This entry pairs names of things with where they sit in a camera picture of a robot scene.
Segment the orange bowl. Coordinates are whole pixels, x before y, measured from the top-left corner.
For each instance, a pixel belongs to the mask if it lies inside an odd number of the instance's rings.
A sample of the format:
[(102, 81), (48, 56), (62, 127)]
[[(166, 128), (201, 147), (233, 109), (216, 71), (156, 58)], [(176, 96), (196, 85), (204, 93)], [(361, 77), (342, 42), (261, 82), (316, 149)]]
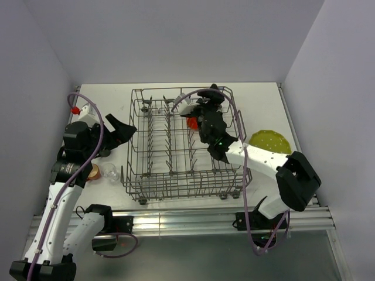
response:
[(188, 117), (186, 119), (187, 127), (191, 130), (197, 131), (198, 130), (198, 124), (197, 124), (197, 118), (196, 117)]

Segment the dark brown mug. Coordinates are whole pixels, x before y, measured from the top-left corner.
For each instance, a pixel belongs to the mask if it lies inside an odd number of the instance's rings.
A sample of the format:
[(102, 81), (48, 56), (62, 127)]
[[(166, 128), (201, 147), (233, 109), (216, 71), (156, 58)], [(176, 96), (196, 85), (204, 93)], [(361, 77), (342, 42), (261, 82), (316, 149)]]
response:
[(104, 148), (98, 151), (97, 157), (108, 157), (111, 154), (111, 150)]

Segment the clear drinking glass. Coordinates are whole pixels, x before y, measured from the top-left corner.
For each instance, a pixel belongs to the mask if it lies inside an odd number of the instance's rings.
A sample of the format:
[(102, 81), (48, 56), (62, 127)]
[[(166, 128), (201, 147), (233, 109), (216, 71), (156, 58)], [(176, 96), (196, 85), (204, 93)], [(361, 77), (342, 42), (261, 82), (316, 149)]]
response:
[(106, 163), (101, 169), (102, 176), (105, 177), (110, 182), (116, 182), (119, 179), (119, 174), (117, 168), (112, 163)]

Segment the green dotted plate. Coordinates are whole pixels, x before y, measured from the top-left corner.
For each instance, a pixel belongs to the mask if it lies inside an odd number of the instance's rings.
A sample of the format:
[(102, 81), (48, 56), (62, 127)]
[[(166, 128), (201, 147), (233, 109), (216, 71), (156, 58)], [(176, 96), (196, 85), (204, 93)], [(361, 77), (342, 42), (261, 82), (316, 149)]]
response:
[(249, 142), (251, 146), (261, 148), (274, 153), (290, 155), (291, 146), (287, 139), (280, 133), (273, 130), (262, 129), (252, 134)]

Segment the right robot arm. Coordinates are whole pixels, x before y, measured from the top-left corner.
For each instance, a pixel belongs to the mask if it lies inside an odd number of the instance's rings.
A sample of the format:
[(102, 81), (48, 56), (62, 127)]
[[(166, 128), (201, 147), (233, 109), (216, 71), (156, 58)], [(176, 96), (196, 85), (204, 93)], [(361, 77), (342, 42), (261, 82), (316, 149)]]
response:
[(196, 118), (200, 141), (208, 145), (211, 157), (240, 165), (245, 170), (255, 170), (277, 183), (278, 194), (266, 196), (256, 206), (255, 225), (266, 228), (279, 214), (289, 210), (304, 211), (322, 184), (306, 156), (298, 151), (288, 155), (246, 144), (242, 131), (237, 137), (231, 136), (219, 109), (225, 101), (234, 105), (230, 97), (215, 84), (194, 93), (202, 98), (201, 102), (192, 101), (190, 94), (180, 94), (172, 108), (181, 117)]

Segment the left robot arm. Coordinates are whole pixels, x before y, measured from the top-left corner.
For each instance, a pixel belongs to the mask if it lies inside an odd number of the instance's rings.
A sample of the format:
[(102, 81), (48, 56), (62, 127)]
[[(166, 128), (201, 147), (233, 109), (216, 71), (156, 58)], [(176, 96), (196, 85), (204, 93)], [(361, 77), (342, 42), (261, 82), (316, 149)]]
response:
[(76, 229), (67, 234), (73, 208), (93, 169), (92, 159), (108, 156), (111, 150), (127, 143), (136, 127), (113, 115), (106, 115), (114, 130), (100, 121), (79, 120), (65, 127), (63, 142), (52, 167), (46, 208), (30, 248), (21, 261), (11, 264), (15, 280), (74, 280), (77, 260), (93, 238), (112, 231), (111, 207), (92, 204)]

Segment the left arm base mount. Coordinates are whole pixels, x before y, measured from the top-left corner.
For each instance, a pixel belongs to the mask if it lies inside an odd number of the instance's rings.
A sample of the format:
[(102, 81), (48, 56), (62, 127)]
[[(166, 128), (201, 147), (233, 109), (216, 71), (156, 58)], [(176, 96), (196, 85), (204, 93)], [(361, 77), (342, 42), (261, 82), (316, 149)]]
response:
[(110, 252), (118, 245), (118, 235), (107, 235), (109, 233), (132, 233), (134, 217), (130, 215), (115, 216), (109, 228), (100, 231), (92, 240), (92, 249), (96, 252)]

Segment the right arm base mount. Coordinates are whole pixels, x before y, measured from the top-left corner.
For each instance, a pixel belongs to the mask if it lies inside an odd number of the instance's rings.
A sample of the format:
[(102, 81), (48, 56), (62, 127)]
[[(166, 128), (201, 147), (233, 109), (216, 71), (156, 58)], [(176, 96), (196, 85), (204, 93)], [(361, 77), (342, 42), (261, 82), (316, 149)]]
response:
[[(272, 230), (278, 225), (280, 219), (282, 218), (283, 214), (278, 214), (275, 218), (269, 220), (258, 211), (249, 211), (248, 212), (248, 220), (250, 223), (251, 230), (259, 231), (259, 230)], [(238, 231), (246, 231), (246, 218), (245, 212), (237, 212), (235, 213), (235, 220), (232, 223), (232, 226)]]

